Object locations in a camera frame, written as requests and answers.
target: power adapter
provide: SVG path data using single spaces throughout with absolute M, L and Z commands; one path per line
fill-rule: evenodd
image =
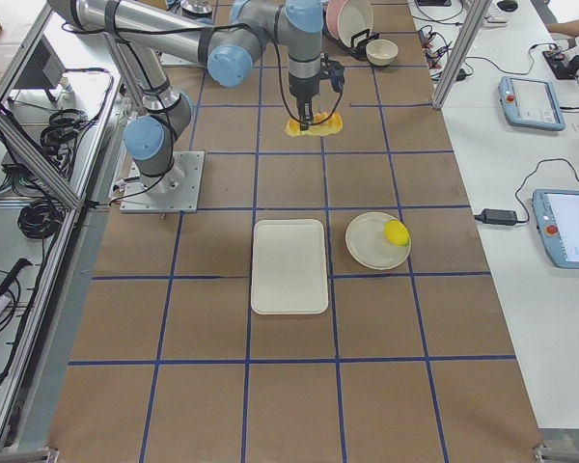
M 464 69 L 464 68 L 461 68 L 461 69 L 459 70 L 459 73 L 456 75 L 456 81 L 457 81 L 457 82 L 460 82 L 460 81 L 462 81 L 462 80 L 465 80 L 468 75 L 469 75 L 469 74 L 465 71 L 465 69 Z
M 506 225 L 508 227 L 520 223 L 517 220 L 517 213 L 514 210 L 483 209 L 482 212 L 475 215 L 474 218 L 484 224 Z

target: white plate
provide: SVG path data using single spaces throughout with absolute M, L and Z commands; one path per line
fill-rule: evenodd
M 348 0 L 339 11 L 337 30 L 345 46 L 351 46 L 352 36 L 369 29 L 373 32 L 373 9 L 368 0 Z
M 323 225 L 314 219 L 259 221 L 251 277 L 256 313 L 324 312 L 328 277 Z
M 345 231 L 349 253 L 366 267 L 388 270 L 405 262 L 411 248 L 390 243 L 384 236 L 384 224 L 399 220 L 383 212 L 367 212 L 354 218 Z

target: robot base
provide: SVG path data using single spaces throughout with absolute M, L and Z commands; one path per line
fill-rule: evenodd
M 179 188 L 164 195 L 141 195 L 121 201 L 120 211 L 124 213 L 159 213 L 159 212 L 195 212 L 200 197 L 202 169 L 204 167 L 203 151 L 175 151 L 174 162 L 178 162 L 186 172 L 186 177 Z M 130 176 L 138 176 L 139 170 L 135 163 L 131 167 Z M 145 188 L 140 182 L 129 183 L 124 195 L 137 194 Z

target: white table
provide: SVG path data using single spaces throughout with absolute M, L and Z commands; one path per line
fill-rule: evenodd
M 457 6 L 423 10 L 446 17 Z M 417 28 L 425 24 L 415 22 Z M 447 39 L 458 30 L 437 24 L 433 29 Z M 482 28 L 469 55 L 525 71 L 528 48 L 549 41 L 530 0 L 519 0 L 509 25 Z M 536 64 L 528 77 L 553 81 L 561 105 L 579 106 L 576 83 L 554 79 L 540 55 L 543 49 L 533 50 Z M 523 218 L 514 191 L 540 159 L 564 157 L 579 173 L 579 114 L 565 113 L 566 129 L 559 133 L 511 127 L 497 95 L 505 74 L 485 61 L 469 63 L 475 75 L 454 85 L 443 115 L 472 210 L 514 209 Z M 520 192 L 531 214 L 530 198 L 537 188 L 579 190 L 579 184 L 565 163 L 541 165 Z M 480 224 L 479 232 L 538 426 L 579 429 L 579 270 L 560 269 L 549 261 L 534 217 L 529 225 L 514 228 Z

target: pink bowl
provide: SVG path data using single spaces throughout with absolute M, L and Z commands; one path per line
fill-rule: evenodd
M 326 8 L 326 27 L 335 39 L 339 39 L 339 14 L 348 0 L 330 0 Z

